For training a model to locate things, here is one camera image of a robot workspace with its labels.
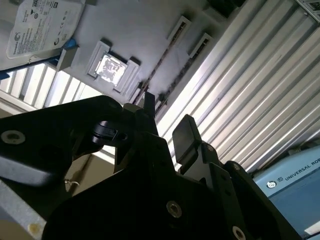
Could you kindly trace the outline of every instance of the black mount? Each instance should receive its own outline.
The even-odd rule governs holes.
[[[155,122],[155,97],[122,107],[99,96],[0,120],[0,176],[43,191],[61,184],[72,161],[116,147],[115,174],[72,197],[47,219],[44,240],[197,237],[298,240],[300,236],[236,162],[222,164],[186,115],[173,132],[176,172]]]

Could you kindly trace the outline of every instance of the corrugated metal wall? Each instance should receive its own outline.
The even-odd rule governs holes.
[[[222,162],[254,171],[320,131],[320,29],[294,0],[248,0],[159,121],[185,114]]]

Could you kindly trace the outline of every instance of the silver screw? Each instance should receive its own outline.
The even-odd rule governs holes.
[[[240,170],[240,167],[237,164],[233,164],[233,167],[235,170],[238,170],[238,171]]]
[[[6,144],[19,145],[26,141],[26,136],[20,131],[9,130],[1,134],[1,140]]]
[[[211,152],[214,152],[215,151],[215,149],[211,146],[211,145],[207,145],[207,148],[209,149],[209,151],[211,151]]]
[[[246,240],[246,236],[245,236],[244,232],[239,227],[233,226],[232,232],[233,232],[233,235],[236,237],[236,239]]]
[[[168,201],[166,204],[166,209],[170,213],[170,215],[176,219],[182,216],[182,210],[178,203],[175,201]]]

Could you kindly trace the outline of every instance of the air vent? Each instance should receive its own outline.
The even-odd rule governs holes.
[[[320,1],[318,0],[296,0],[300,6],[320,23]]]

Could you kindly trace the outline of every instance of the white sticker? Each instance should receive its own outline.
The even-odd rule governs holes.
[[[8,58],[59,49],[76,30],[83,5],[64,0],[25,0],[18,9]]]

